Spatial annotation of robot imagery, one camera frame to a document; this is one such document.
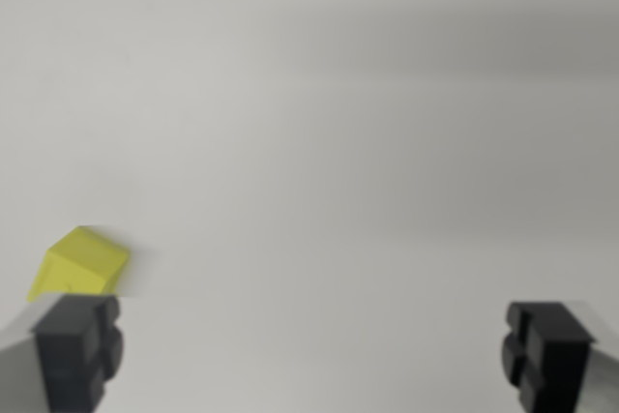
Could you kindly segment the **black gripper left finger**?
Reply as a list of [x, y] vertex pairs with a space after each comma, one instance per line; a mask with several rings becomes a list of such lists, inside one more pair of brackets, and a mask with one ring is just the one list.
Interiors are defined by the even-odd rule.
[[1, 328], [3, 412], [94, 412], [122, 363], [112, 294], [47, 293]]

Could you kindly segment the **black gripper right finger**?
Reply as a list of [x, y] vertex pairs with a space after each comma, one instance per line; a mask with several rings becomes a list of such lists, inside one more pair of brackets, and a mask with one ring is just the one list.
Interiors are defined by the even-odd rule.
[[530, 413], [618, 410], [618, 331], [582, 302], [515, 301], [501, 363]]

